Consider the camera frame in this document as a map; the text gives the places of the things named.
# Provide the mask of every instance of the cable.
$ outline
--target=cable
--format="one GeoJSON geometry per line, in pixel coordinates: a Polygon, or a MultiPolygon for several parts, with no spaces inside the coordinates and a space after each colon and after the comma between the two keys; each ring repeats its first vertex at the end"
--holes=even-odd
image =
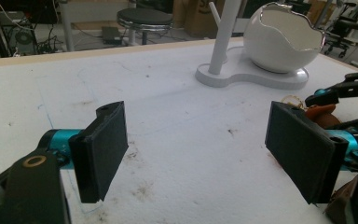
{"type": "Polygon", "coordinates": [[[76,24],[73,24],[74,26],[75,26],[75,28],[77,28],[77,30],[79,30],[81,33],[83,33],[83,34],[85,34],[85,35],[89,35],[89,36],[91,36],[91,37],[95,37],[95,38],[102,38],[102,36],[101,35],[91,35],[91,34],[89,34],[89,33],[87,33],[87,32],[84,32],[82,29],[80,29],[76,24]]]}
{"type": "Polygon", "coordinates": [[[4,10],[4,8],[2,7],[1,3],[0,3],[0,8],[2,9],[3,13],[5,14],[5,16],[6,16],[11,22],[13,22],[13,24],[15,24],[16,26],[20,27],[21,29],[34,31],[33,28],[21,26],[21,25],[19,25],[17,22],[14,22],[13,19],[11,19],[11,18],[7,15],[7,13],[5,12],[5,10],[4,10]]]}

